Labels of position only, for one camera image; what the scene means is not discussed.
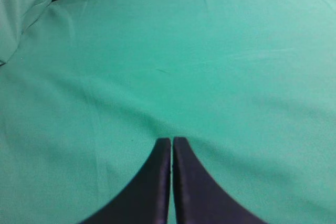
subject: teal cloth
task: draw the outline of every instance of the teal cloth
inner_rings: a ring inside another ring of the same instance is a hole
[[[268,223],[334,223],[336,0],[58,0],[38,16],[0,47],[0,223],[83,220],[175,135]]]

